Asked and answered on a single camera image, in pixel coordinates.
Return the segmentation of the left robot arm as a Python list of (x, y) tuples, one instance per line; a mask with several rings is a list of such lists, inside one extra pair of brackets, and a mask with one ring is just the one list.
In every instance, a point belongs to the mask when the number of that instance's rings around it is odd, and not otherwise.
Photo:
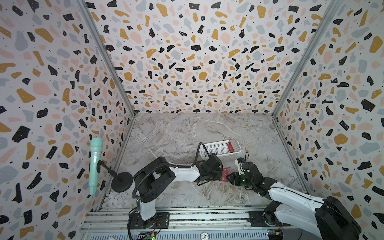
[(156, 199), (173, 182), (191, 182), (198, 186), (222, 179), (224, 167), (216, 154), (190, 165), (177, 165), (159, 157), (134, 175), (132, 198), (143, 221), (156, 215)]

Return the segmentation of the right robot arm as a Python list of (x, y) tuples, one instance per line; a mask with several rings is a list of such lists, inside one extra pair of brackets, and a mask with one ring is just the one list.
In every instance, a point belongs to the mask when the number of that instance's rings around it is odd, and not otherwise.
[(252, 162), (240, 164), (240, 171), (227, 176), (235, 186), (244, 187), (271, 200), (262, 214), (270, 227), (288, 224), (323, 240), (357, 240), (361, 227), (336, 198), (314, 197), (293, 190), (275, 179), (264, 177)]

